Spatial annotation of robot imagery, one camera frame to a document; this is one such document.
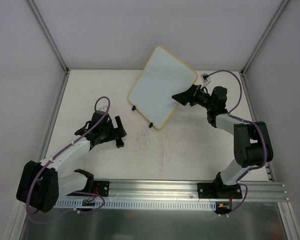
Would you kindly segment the yellow framed whiteboard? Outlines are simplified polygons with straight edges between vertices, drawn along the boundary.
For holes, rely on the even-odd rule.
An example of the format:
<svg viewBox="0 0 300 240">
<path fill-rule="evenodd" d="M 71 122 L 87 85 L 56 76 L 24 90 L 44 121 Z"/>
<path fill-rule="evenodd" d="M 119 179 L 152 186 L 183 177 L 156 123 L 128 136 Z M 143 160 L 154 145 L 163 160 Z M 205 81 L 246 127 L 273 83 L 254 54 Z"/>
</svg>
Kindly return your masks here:
<svg viewBox="0 0 300 240">
<path fill-rule="evenodd" d="M 158 45 L 132 87 L 128 101 L 160 130 L 179 106 L 172 96 L 186 91 L 198 77 L 193 68 Z"/>
</svg>

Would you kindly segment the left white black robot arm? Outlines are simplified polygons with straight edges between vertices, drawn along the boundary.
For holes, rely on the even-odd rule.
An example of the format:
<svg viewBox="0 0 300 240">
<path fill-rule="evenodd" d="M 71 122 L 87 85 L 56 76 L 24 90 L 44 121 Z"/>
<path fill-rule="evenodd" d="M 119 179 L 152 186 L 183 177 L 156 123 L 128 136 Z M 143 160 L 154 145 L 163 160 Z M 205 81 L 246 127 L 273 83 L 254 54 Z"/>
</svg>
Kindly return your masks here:
<svg viewBox="0 0 300 240">
<path fill-rule="evenodd" d="M 111 119 L 108 113 L 95 111 L 91 120 L 74 133 L 60 153 L 25 164 L 16 192 L 17 200 L 47 213 L 59 197 L 77 192 L 83 195 L 98 193 L 100 187 L 95 184 L 92 173 L 83 169 L 76 169 L 66 176 L 63 173 L 97 145 L 115 141 L 116 147 L 122 148 L 126 135 L 120 116 Z"/>
</svg>

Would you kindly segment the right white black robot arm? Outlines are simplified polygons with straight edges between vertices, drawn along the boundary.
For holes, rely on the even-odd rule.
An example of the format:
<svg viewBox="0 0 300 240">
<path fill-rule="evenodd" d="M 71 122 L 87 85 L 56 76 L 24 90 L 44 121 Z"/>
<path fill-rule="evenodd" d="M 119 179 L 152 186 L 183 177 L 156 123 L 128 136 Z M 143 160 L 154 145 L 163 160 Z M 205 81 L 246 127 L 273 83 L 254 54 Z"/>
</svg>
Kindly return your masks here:
<svg viewBox="0 0 300 240">
<path fill-rule="evenodd" d="M 216 175 L 212 183 L 198 189 L 200 195 L 215 198 L 236 194 L 242 178 L 273 159 L 267 125 L 262 121 L 253 122 L 231 115 L 226 109 L 227 93 L 228 90 L 222 86 L 216 86 L 212 93 L 208 93 L 205 87 L 193 84 L 186 91 L 172 96 L 183 106 L 204 107 L 208 123 L 233 136 L 233 161 Z"/>
</svg>

